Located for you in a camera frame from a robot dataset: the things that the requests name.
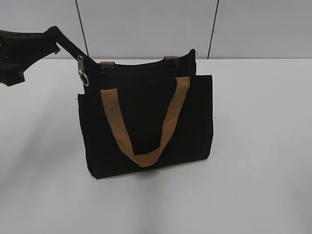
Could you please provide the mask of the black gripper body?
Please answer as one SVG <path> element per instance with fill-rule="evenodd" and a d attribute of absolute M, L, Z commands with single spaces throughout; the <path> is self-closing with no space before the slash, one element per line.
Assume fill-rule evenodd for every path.
<path fill-rule="evenodd" d="M 0 32 L 0 82 L 7 87 L 25 82 L 24 72 L 45 57 L 43 33 Z"/>

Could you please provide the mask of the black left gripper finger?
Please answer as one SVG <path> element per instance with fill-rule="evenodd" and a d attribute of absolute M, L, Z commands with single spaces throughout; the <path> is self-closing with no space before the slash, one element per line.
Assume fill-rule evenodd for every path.
<path fill-rule="evenodd" d="M 88 55 L 83 53 L 75 44 L 73 44 L 56 26 L 50 27 L 44 34 L 58 43 L 64 50 L 66 50 L 73 58 L 80 63 L 83 67 L 100 72 L 100 66 L 93 61 Z"/>

